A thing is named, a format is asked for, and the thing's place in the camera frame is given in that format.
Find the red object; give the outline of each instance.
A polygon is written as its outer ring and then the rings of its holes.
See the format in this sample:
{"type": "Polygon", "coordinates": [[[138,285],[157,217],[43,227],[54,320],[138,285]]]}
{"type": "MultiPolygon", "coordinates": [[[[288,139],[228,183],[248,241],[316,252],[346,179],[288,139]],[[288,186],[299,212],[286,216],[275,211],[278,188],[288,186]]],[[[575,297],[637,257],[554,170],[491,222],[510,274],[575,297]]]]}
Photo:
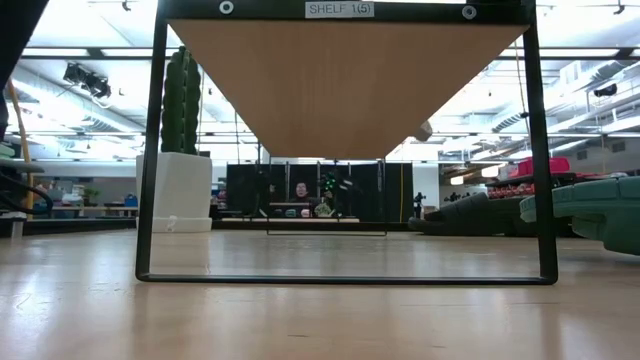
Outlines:
{"type": "MultiPolygon", "coordinates": [[[[571,170],[569,160],[564,157],[554,157],[549,159],[549,167],[552,174],[565,173],[571,170]]],[[[509,178],[517,178],[522,176],[533,175],[533,158],[526,158],[518,163],[513,170],[509,172],[509,178]]]]}

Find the potted cactus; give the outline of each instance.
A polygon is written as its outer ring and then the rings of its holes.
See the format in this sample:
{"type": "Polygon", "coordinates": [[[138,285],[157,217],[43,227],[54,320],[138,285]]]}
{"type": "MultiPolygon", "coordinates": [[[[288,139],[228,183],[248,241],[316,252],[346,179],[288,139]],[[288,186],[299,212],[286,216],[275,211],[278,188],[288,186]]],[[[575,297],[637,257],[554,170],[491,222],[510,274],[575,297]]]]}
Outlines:
{"type": "MultiPolygon", "coordinates": [[[[162,99],[154,232],[211,230],[211,160],[198,156],[196,150],[201,79],[198,64],[186,48],[171,56],[162,99]]],[[[143,158],[138,156],[136,160],[140,198],[143,158]]]]}

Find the white planter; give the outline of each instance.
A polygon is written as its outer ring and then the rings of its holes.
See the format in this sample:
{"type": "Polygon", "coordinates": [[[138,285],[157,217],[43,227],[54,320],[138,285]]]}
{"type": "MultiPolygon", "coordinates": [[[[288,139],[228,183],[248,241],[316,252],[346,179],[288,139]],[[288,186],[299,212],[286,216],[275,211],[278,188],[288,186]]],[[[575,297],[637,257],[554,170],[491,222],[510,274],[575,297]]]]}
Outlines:
{"type": "MultiPolygon", "coordinates": [[[[141,200],[143,157],[136,158],[141,200]]],[[[153,232],[211,231],[211,159],[180,153],[158,154],[153,232]]]]}

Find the wooden floor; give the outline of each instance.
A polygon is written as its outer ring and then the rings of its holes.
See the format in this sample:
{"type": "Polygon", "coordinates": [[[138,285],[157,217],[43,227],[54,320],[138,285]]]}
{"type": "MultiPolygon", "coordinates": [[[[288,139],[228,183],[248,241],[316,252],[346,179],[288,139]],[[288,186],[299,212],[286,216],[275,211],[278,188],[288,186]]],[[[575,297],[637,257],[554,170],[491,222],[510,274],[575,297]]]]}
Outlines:
{"type": "MultiPolygon", "coordinates": [[[[553,287],[144,284],[135,232],[0,240],[0,359],[634,359],[640,257],[559,242],[553,287]]],[[[535,275],[531,239],[154,238],[155,272],[535,275]]]]}

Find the spotlight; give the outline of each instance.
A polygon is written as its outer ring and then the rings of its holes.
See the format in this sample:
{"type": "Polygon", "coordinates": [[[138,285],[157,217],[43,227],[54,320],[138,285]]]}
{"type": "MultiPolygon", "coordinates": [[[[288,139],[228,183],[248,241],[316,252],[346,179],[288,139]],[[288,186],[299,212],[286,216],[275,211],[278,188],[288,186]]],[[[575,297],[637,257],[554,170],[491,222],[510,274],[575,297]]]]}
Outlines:
{"type": "Polygon", "coordinates": [[[618,85],[616,84],[609,85],[602,89],[597,89],[593,91],[593,95],[595,95],[596,97],[613,96],[617,93],[618,93],[618,85]]]}

